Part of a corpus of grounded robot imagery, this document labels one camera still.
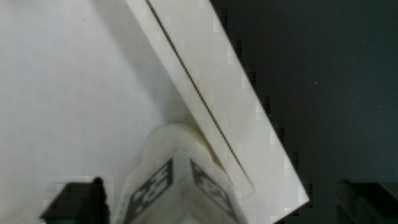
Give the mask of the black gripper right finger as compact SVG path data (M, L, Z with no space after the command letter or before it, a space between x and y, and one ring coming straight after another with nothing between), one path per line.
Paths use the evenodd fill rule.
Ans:
M350 182L338 186L338 224L398 224L398 182Z

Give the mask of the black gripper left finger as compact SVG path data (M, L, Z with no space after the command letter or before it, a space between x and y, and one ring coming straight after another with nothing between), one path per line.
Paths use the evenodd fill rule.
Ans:
M103 179L71 182L39 216L44 224L110 224Z

